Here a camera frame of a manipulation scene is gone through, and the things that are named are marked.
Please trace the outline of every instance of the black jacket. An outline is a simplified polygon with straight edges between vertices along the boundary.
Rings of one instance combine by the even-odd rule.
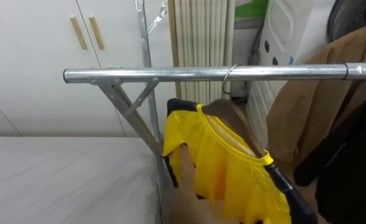
[[[328,222],[366,223],[366,101],[299,164],[300,186],[319,178],[318,210]]]

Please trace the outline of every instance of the horizontal metal bar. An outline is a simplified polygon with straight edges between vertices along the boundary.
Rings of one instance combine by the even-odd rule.
[[[239,66],[231,71],[227,81],[366,80],[366,63],[355,63],[355,69],[349,69],[352,65]],[[67,83],[114,82],[117,79],[123,82],[149,82],[153,78],[160,82],[222,81],[229,69],[230,67],[66,69],[64,80]]]

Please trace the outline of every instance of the radiator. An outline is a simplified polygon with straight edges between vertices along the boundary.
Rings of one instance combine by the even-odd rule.
[[[235,0],[175,0],[179,67],[231,66]],[[208,104],[229,98],[221,82],[180,82],[183,100]]]

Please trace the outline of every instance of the hanging clothes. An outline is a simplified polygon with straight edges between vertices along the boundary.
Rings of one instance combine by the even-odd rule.
[[[303,160],[295,182],[316,188],[318,210],[333,224],[366,223],[366,101]]]
[[[366,62],[366,27],[328,44],[308,64],[349,62]],[[268,150],[276,159],[301,161],[365,100],[362,81],[288,81],[267,116]]]
[[[186,144],[195,168],[199,197],[224,202],[223,217],[244,224],[317,223],[315,214],[267,153],[251,156],[244,140],[202,105],[168,101],[162,156],[175,187],[181,182],[178,148]]]

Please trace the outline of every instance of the brown jacket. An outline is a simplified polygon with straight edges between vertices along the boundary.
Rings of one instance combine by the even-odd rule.
[[[366,27],[330,43],[308,64],[348,62],[366,62]],[[364,100],[366,81],[288,81],[267,116],[269,151],[301,161]]]

